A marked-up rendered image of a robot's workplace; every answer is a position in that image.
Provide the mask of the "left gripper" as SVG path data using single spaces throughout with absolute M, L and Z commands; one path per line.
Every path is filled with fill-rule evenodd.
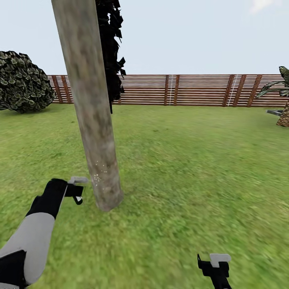
M 75 186 L 74 184 L 70 184 L 70 186 L 71 186 L 71 191 L 69 195 L 67 195 L 66 197 L 73 197 L 73 196 L 81 197 L 83 186 Z

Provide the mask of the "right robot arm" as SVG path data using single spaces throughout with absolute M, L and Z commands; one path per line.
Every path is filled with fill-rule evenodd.
M 211 277 L 215 289 L 232 289 L 227 281 L 229 277 L 229 266 L 227 262 L 232 258 L 229 254 L 210 254 L 211 261 L 201 261 L 198 259 L 198 267 L 202 269 L 204 276 Z

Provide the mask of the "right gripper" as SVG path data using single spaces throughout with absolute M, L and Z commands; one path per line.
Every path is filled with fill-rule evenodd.
M 212 280 L 214 280 L 216 276 L 229 277 L 229 266 L 225 262 L 219 262 L 219 267 L 213 267 L 210 261 L 201 261 L 199 258 L 198 267 L 202 269 L 204 276 L 209 276 Z

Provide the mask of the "pesticide atomizer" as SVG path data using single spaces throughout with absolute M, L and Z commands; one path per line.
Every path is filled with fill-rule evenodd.
M 77 205 L 81 205 L 83 203 L 82 197 L 73 196 L 73 199 Z

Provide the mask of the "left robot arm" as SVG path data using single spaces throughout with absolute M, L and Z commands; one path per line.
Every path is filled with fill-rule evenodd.
M 64 197 L 81 197 L 88 183 L 82 176 L 71 176 L 69 182 L 53 178 L 42 196 L 36 196 L 29 212 L 7 243 L 0 249 L 0 289 L 24 289 L 42 276 L 53 226 Z

